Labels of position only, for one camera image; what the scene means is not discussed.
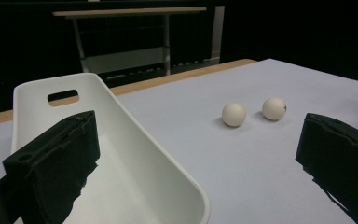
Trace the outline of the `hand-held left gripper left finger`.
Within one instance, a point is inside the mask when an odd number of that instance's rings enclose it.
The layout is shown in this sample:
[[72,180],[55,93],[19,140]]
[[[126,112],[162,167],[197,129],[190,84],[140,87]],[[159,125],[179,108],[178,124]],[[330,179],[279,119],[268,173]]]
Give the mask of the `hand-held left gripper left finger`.
[[9,219],[62,224],[99,158],[93,111],[62,119],[38,135],[3,160]]

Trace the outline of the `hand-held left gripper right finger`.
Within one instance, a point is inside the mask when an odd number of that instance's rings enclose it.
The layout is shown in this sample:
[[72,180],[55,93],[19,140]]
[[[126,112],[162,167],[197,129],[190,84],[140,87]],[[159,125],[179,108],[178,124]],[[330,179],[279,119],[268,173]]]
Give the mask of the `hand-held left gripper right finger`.
[[340,120],[309,113],[304,118],[296,161],[358,224],[358,130]]

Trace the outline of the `white plastic bin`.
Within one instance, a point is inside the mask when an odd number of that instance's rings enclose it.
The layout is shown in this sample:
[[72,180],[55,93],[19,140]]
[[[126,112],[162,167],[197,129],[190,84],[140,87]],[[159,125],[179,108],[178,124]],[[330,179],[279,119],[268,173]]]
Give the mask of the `white plastic bin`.
[[101,157],[64,224],[207,224],[208,196],[95,74],[20,84],[12,149],[58,121],[92,110]]

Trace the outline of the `white egg with dark mark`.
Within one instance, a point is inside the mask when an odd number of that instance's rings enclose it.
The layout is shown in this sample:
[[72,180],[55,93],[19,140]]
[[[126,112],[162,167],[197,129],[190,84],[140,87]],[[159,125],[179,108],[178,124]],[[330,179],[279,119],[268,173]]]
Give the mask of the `white egg with dark mark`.
[[287,111],[287,105],[281,98],[268,98],[262,105],[262,114],[269,120],[280,120]]

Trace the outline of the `plain white egg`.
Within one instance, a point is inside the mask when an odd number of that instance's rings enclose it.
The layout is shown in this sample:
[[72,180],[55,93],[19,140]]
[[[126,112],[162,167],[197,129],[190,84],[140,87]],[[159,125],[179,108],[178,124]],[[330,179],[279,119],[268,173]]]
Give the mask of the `plain white egg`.
[[244,123],[246,116],[246,108],[239,103],[227,104],[222,110],[222,120],[230,127],[241,126]]

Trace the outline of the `white table mat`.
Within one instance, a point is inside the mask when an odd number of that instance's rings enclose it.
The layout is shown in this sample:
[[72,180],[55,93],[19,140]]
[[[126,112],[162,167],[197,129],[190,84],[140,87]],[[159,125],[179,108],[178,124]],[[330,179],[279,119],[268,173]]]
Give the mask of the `white table mat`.
[[[204,190],[207,224],[353,224],[302,169],[296,149],[309,113],[358,129],[358,81],[265,60],[111,92]],[[280,120],[262,114],[272,97],[287,105]],[[222,120],[230,103],[246,108],[239,127]],[[0,123],[0,176],[12,134],[13,120]]]

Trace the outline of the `white frame desk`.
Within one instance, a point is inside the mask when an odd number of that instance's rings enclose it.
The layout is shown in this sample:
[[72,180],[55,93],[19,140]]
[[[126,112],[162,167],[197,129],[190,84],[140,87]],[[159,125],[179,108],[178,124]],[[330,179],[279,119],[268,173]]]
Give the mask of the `white frame desk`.
[[[170,47],[170,16],[177,14],[195,14],[206,11],[206,7],[149,7],[127,9],[98,9],[98,10],[72,10],[54,11],[55,17],[64,17],[73,24],[79,61],[84,73],[109,73],[134,67],[148,66],[162,63],[165,75],[171,73],[171,47]],[[120,53],[111,53],[87,57],[83,50],[82,40],[77,21],[80,19],[110,18],[110,17],[137,17],[160,16],[162,18],[161,47],[137,49]]]

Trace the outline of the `white upright post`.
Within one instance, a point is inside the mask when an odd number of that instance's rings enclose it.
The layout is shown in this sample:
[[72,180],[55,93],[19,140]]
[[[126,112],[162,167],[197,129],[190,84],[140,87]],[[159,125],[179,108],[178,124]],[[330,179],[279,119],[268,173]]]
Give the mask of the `white upright post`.
[[211,60],[214,63],[219,63],[220,60],[224,14],[225,14],[224,6],[218,6],[215,8],[214,19],[213,19],[212,50],[211,50]]

